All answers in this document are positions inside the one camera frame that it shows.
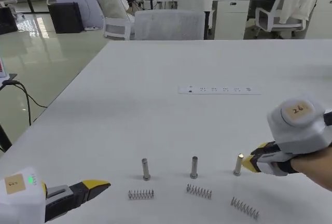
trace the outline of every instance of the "glossy floor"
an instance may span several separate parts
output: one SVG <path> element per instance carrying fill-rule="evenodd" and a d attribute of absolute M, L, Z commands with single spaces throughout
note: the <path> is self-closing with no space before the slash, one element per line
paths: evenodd
<path fill-rule="evenodd" d="M 50 15 L 26 15 L 19 32 L 0 35 L 6 72 L 18 74 L 28 93 L 49 105 L 106 45 L 101 31 L 56 34 Z M 31 102 L 32 120 L 44 110 Z M 24 93 L 13 86 L 0 91 L 0 124 L 12 142 L 28 128 Z"/>

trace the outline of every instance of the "white table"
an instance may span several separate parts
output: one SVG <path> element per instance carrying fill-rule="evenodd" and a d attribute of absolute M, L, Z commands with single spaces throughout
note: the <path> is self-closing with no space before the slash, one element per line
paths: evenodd
<path fill-rule="evenodd" d="M 156 0 L 172 2 L 177 0 Z M 250 1 L 217 1 L 215 39 L 243 39 Z M 318 0 L 303 38 L 332 39 L 332 0 Z"/>
<path fill-rule="evenodd" d="M 112 183 L 52 224 L 330 224 L 332 193 L 305 176 L 232 170 L 238 153 L 272 139 L 266 113 L 276 104 L 311 92 L 332 105 L 331 47 L 332 40 L 110 41 L 4 154 L 0 176 L 33 165 L 49 187 Z M 189 84 L 251 86 L 262 95 L 177 93 Z M 187 194 L 187 183 L 211 189 L 212 200 Z M 154 200 L 128 200 L 128 190 L 152 188 Z M 233 196 L 257 208 L 260 221 L 233 209 Z"/>

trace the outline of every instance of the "coil spring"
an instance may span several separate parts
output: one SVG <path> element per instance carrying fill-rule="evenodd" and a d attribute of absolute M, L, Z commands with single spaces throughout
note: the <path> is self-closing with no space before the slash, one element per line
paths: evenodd
<path fill-rule="evenodd" d="M 130 200 L 152 199 L 155 196 L 154 190 L 129 190 L 128 197 Z"/>
<path fill-rule="evenodd" d="M 241 212 L 244 212 L 245 214 L 254 218 L 255 220 L 258 219 L 259 211 L 250 207 L 249 205 L 245 204 L 244 202 L 241 202 L 240 200 L 236 199 L 235 197 L 233 197 L 230 205 L 234 206 L 235 208 L 237 208 Z"/>
<path fill-rule="evenodd" d="M 204 197 L 207 199 L 211 199 L 212 197 L 212 191 L 209 189 L 203 189 L 200 187 L 196 187 L 194 185 L 187 185 L 187 192 L 190 194 L 195 194 L 195 195 L 199 195 L 200 197 Z"/>

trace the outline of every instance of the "black cable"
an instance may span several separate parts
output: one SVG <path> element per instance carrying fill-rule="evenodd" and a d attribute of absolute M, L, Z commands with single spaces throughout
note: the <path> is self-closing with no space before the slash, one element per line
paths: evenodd
<path fill-rule="evenodd" d="M 14 86 L 17 87 L 17 88 L 19 88 L 19 89 L 21 89 L 21 90 L 24 92 L 24 89 L 23 89 L 23 88 L 20 88 L 18 85 L 14 85 Z M 29 94 L 27 94 L 27 95 L 29 96 L 30 99 L 32 99 L 32 101 L 33 101 L 37 106 L 42 107 L 42 108 L 47 108 L 47 107 L 48 107 L 48 106 L 43 106 L 43 105 L 38 104 L 38 103 L 35 101 L 34 98 L 32 98 Z"/>
<path fill-rule="evenodd" d="M 5 80 L 5 81 L 2 82 L 2 84 L 4 86 L 7 86 L 7 85 L 13 85 L 13 86 L 14 85 L 20 85 L 23 88 L 23 91 L 24 91 L 25 97 L 26 97 L 26 103 L 27 103 L 27 113 L 29 115 L 29 125 L 31 125 L 30 101 L 29 101 L 29 96 L 28 96 L 28 93 L 27 93 L 27 90 L 26 90 L 25 86 L 21 82 L 19 82 L 17 80 Z"/>
<path fill-rule="evenodd" d="M 82 21 L 86 22 L 86 21 L 90 20 L 90 17 L 91 17 L 91 10 L 90 10 L 90 6 L 89 6 L 88 1 L 87 1 L 87 0 L 84 0 L 84 1 L 85 1 L 85 3 L 87 4 L 88 9 L 89 9 L 89 17 L 88 17 L 88 19 L 82 20 Z"/>

